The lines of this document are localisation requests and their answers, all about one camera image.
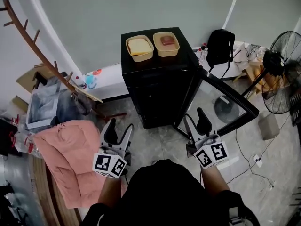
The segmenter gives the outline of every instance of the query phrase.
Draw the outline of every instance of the bread slice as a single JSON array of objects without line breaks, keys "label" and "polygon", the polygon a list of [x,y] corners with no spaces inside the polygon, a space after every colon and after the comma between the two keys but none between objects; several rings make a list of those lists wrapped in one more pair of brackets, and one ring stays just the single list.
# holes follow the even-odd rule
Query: bread slice
[{"label": "bread slice", "polygon": [[143,55],[152,51],[149,43],[145,39],[133,39],[128,42],[131,55]]}]

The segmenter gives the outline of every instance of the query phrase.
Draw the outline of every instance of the person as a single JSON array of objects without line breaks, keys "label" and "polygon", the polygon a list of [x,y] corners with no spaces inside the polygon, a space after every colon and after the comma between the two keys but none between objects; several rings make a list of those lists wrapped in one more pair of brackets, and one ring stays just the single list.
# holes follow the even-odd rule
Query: person
[{"label": "person", "polygon": [[205,188],[182,165],[161,160],[140,168],[122,197],[121,179],[106,178],[98,203],[90,207],[80,226],[260,225],[216,166],[202,169],[201,174]]}]

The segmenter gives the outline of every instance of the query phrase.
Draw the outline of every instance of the pink cloth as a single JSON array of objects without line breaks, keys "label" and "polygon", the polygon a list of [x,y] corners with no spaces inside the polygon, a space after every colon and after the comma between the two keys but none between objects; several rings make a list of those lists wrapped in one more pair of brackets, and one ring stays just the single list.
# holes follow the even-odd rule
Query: pink cloth
[{"label": "pink cloth", "polygon": [[68,209],[97,203],[105,177],[92,171],[100,146],[91,121],[69,121],[34,135],[34,143],[55,178]]}]

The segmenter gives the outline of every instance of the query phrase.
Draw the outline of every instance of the bottle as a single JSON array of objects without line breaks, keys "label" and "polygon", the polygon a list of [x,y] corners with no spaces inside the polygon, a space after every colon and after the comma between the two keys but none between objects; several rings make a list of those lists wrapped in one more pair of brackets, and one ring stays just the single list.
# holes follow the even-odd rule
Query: bottle
[{"label": "bottle", "polygon": [[202,49],[199,48],[199,49],[197,50],[197,52],[196,52],[196,56],[198,57],[198,60],[200,60],[201,55],[202,55]]},{"label": "bottle", "polygon": [[76,76],[75,78],[76,78],[75,83],[76,83],[79,87],[81,87],[81,88],[83,88],[83,89],[87,88],[87,84],[86,84],[82,79],[80,79],[79,76]]},{"label": "bottle", "polygon": [[202,53],[201,53],[201,58],[199,59],[200,63],[206,60],[207,54],[208,54],[208,48],[207,44],[203,43],[203,46],[201,47]]}]

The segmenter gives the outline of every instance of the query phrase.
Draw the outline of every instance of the black backpack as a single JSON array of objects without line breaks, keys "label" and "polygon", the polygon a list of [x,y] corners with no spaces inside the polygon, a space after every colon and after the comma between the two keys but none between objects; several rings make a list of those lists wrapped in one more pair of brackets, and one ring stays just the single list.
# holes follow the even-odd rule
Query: black backpack
[{"label": "black backpack", "polygon": [[229,70],[230,62],[233,61],[234,40],[235,35],[225,29],[218,29],[212,32],[207,43],[207,62],[211,67],[210,71],[213,69],[214,65],[224,64],[226,62],[228,62],[228,69],[226,72]]}]

